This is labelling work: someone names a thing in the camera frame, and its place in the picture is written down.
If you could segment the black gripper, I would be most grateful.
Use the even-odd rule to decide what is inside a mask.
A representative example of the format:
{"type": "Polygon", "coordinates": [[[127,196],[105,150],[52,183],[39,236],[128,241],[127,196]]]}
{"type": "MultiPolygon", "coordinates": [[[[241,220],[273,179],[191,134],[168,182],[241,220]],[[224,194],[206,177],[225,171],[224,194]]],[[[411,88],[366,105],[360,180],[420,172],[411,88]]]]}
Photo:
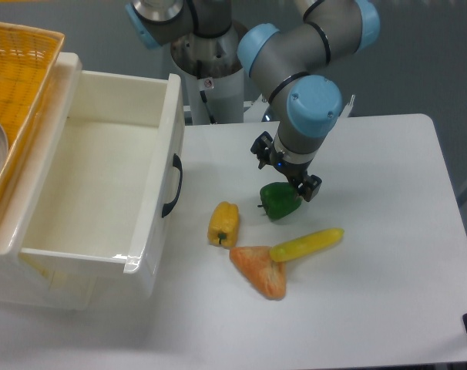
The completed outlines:
{"type": "Polygon", "coordinates": [[[318,194],[322,179],[308,175],[307,169],[314,159],[314,153],[295,153],[290,151],[279,138],[273,138],[264,131],[255,139],[250,151],[258,160],[258,168],[272,166],[285,175],[288,182],[296,187],[297,193],[306,202],[310,202],[318,194]]]}

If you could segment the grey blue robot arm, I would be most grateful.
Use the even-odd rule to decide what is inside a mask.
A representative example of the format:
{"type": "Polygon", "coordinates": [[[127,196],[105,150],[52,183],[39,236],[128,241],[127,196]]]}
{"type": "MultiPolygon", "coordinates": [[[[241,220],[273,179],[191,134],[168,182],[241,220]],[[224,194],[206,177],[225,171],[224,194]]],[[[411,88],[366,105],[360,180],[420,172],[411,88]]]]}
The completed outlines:
{"type": "Polygon", "coordinates": [[[254,82],[280,123],[274,135],[255,139],[252,153],[312,200],[321,180],[308,167],[343,109],[339,88],[317,72],[369,47],[381,24],[369,1],[297,8],[302,23],[289,32],[270,23],[245,28],[229,1],[131,1],[125,10],[145,47],[169,47],[195,124],[240,122],[244,79],[254,82]]]}

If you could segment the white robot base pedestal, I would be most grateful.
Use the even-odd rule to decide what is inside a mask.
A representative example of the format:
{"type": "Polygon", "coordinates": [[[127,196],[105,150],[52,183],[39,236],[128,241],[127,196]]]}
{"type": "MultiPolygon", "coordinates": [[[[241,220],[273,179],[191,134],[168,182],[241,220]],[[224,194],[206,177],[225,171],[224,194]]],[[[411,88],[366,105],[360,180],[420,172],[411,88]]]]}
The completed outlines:
{"type": "Polygon", "coordinates": [[[246,32],[234,21],[217,38],[190,33],[172,42],[171,56],[185,82],[193,125],[244,121],[244,69],[237,49],[246,32]]]}

